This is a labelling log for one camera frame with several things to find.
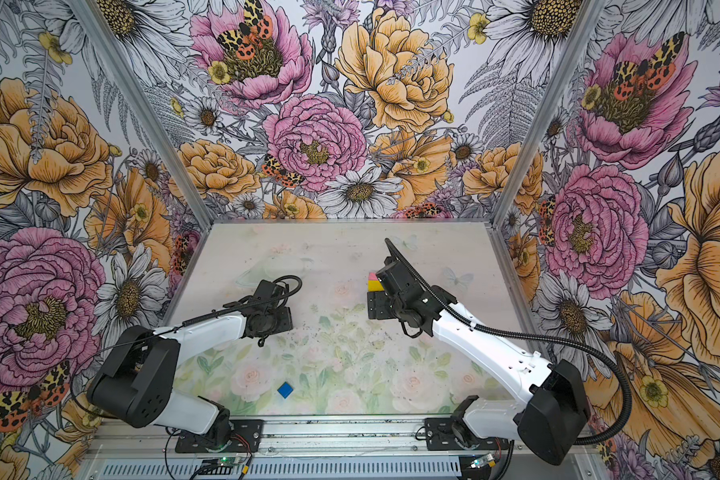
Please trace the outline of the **yellow rectangular wood block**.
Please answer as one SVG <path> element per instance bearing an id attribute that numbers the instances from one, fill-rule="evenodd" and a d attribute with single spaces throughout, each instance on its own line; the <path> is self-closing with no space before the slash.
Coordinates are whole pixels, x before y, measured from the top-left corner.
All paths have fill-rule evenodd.
<path id="1" fill-rule="evenodd" d="M 369 280 L 367 282 L 368 291 L 369 292 L 383 292 L 384 288 L 380 281 L 378 280 Z"/>

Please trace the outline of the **blue wood cube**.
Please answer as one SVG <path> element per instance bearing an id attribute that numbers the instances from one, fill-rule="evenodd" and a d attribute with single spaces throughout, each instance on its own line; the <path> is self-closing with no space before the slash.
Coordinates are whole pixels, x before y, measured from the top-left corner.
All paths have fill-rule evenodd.
<path id="1" fill-rule="evenodd" d="M 294 388 L 290 383 L 283 382 L 277 389 L 277 392 L 283 399 L 287 399 L 293 394 Z"/>

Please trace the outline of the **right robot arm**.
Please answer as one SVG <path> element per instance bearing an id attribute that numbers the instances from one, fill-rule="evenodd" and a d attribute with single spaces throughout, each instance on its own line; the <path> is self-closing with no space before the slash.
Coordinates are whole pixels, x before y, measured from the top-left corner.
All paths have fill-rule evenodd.
<path id="1" fill-rule="evenodd" d="M 453 295 L 425 288 L 398 260 L 370 274 L 367 308 L 372 320 L 397 320 L 461 352 L 515 401 L 501 413 L 490 401 L 467 396 L 445 425 L 433 428 L 436 449 L 499 449 L 503 440 L 518 440 L 548 464 L 563 462 L 591 416 L 573 365 L 552 364 L 537 351 L 483 332 L 483 322 Z"/>

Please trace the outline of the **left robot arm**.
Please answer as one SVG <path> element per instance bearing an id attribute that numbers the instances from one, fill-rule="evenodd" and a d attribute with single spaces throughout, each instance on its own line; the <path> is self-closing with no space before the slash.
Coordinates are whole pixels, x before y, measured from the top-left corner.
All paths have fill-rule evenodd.
<path id="1" fill-rule="evenodd" d="M 287 302 L 301 288 L 296 275 L 262 280 L 253 294 L 179 325 L 127 328 L 109 348 L 86 399 L 133 428 L 162 426 L 194 435 L 204 448 L 225 447 L 233 439 L 229 410 L 177 390 L 176 370 L 221 344 L 253 339 L 263 346 L 269 337 L 292 330 Z"/>

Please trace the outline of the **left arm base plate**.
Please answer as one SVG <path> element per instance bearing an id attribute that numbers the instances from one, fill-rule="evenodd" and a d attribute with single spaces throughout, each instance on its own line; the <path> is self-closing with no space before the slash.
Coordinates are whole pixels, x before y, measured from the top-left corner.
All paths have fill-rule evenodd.
<path id="1" fill-rule="evenodd" d="M 263 437 L 264 421 L 233 419 L 226 427 L 213 427 L 206 434 L 181 431 L 174 451 L 178 454 L 257 453 Z"/>

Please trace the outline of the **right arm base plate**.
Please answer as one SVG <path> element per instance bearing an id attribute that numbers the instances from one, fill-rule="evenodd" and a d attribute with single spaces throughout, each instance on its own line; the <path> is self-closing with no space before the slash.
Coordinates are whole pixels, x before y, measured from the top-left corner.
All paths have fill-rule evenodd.
<path id="1" fill-rule="evenodd" d="M 489 437 L 480 439 L 461 422 L 451 417 L 428 417 L 417 434 L 426 443 L 428 451 L 495 451 L 506 450 L 509 441 Z"/>

